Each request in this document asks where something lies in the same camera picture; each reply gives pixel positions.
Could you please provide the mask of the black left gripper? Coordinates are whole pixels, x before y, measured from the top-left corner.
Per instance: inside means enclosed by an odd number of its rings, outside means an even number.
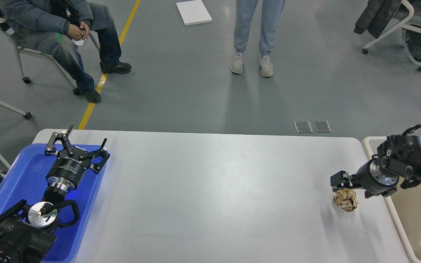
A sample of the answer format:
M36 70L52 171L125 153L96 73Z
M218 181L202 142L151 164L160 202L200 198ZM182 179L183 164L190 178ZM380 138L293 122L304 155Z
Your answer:
M65 133L52 133L46 147L45 155L56 155L56 160L52 168L48 171L46 181L48 183L47 191L71 191L77 189L84 173L91 169L93 173L99 174L110 154L104 149L107 138L104 138L99 149L87 152L82 148L73 148L69 141L69 134L75 127L70 125ZM54 143L60 141L63 150L57 152ZM98 163L92 163L92 160L100 157Z

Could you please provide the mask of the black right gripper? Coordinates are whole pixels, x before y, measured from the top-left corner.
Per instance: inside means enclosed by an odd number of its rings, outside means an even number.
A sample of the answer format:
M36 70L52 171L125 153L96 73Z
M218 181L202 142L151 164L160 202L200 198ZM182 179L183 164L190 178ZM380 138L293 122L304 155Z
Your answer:
M384 175L374 159L361 166L355 174L339 171L330 177L332 192L345 189L364 189L365 198L388 197L397 191L399 177Z

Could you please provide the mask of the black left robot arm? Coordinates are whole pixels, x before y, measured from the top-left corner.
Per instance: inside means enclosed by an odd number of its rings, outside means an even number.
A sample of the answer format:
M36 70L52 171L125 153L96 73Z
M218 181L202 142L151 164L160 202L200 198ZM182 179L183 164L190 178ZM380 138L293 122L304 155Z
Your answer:
M72 126L17 156L0 185L0 263L68 263L80 247L110 154L72 145Z

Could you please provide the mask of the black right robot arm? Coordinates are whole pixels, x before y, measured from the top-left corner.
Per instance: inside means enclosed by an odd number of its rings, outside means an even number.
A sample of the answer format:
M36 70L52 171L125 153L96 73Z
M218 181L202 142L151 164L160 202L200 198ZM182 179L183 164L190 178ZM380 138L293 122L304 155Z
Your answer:
M332 190L360 188L366 198L388 197L397 191L397 184L402 189L421 184L421 137L413 135L419 128L421 124L409 127L400 135L387 136L376 154L355 174L339 171L332 175Z

